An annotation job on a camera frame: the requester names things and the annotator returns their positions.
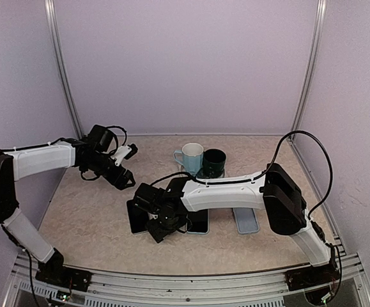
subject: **mug handle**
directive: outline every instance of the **mug handle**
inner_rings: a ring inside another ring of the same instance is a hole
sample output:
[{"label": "mug handle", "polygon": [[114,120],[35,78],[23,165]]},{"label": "mug handle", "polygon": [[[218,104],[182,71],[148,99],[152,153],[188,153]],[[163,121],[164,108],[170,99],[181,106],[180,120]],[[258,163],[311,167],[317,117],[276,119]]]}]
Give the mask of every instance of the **mug handle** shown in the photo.
[{"label": "mug handle", "polygon": [[178,160],[178,158],[176,157],[176,154],[180,154],[182,156],[182,159],[183,159],[183,152],[181,150],[175,150],[174,153],[173,153],[173,159],[179,163],[180,165],[184,166],[183,165],[183,161],[180,161]]}]

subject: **vertical metal post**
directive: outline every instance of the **vertical metal post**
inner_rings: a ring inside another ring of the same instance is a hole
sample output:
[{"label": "vertical metal post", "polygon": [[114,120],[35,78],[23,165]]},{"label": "vertical metal post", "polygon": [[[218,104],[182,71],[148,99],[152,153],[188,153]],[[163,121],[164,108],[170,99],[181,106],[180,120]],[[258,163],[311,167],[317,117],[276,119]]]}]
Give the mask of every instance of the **vertical metal post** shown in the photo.
[{"label": "vertical metal post", "polygon": [[70,84],[68,83],[68,78],[65,70],[65,64],[63,59],[63,53],[61,51],[61,44],[58,33],[58,25],[56,19],[56,11],[54,8],[54,0],[45,0],[45,12],[47,14],[47,21],[49,23],[49,29],[51,33],[52,43],[54,45],[54,52],[56,55],[58,71],[61,78],[61,83],[63,85],[63,91],[68,107],[68,111],[71,116],[72,124],[75,133],[78,138],[83,137],[84,132],[81,126],[81,121],[78,117],[77,109],[75,108],[74,100],[71,95]]},{"label": "vertical metal post", "polygon": [[311,86],[312,77],[314,75],[315,62],[317,58],[318,49],[320,48],[321,33],[324,25],[325,10],[327,8],[327,0],[318,0],[317,14],[314,25],[314,34],[312,36],[310,58],[307,64],[307,70],[305,71],[304,83],[301,90],[300,102],[298,103],[298,108],[295,113],[294,122],[291,130],[297,130],[300,128],[302,117],[305,110],[305,105],[307,104],[307,98]]}]

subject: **back wall panel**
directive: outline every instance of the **back wall panel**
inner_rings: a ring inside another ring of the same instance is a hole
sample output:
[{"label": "back wall panel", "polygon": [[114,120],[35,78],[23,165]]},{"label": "back wall panel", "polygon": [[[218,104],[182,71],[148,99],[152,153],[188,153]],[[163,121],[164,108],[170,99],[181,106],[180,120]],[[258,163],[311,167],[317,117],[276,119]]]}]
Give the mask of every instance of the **back wall panel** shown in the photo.
[{"label": "back wall panel", "polygon": [[62,0],[61,45],[85,132],[281,134],[317,1]]}]

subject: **light blue mug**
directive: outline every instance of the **light blue mug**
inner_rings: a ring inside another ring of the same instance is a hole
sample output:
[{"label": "light blue mug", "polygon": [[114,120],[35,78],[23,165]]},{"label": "light blue mug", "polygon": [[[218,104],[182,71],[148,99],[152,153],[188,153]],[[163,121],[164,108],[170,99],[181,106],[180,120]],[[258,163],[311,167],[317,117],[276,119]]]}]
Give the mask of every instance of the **light blue mug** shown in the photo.
[{"label": "light blue mug", "polygon": [[203,146],[197,143],[188,143],[182,147],[182,150],[175,150],[173,159],[185,168],[185,171],[195,176],[202,168]]}]

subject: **table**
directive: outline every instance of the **table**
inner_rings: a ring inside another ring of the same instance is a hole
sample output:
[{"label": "table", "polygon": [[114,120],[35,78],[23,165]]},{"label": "table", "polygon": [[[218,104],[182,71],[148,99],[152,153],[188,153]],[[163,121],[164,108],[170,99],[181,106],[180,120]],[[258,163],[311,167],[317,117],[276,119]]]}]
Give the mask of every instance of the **table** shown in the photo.
[{"label": "table", "polygon": [[[138,136],[128,137],[138,153],[123,166],[137,181],[150,183],[178,171],[173,152],[189,142],[226,152],[226,176],[265,169],[277,136]],[[301,188],[309,208],[316,197],[297,158],[285,142],[277,162]],[[161,182],[165,187],[168,181]],[[271,270],[307,263],[289,237],[273,233],[266,212],[256,210],[260,232],[240,235],[231,209],[210,211],[206,235],[175,233],[156,244],[150,234],[132,235],[126,209],[136,187],[119,191],[100,178],[82,181],[79,171],[66,171],[40,227],[41,234],[64,256],[65,264],[88,269],[161,275],[231,274]],[[333,242],[321,209],[313,217]]]}]

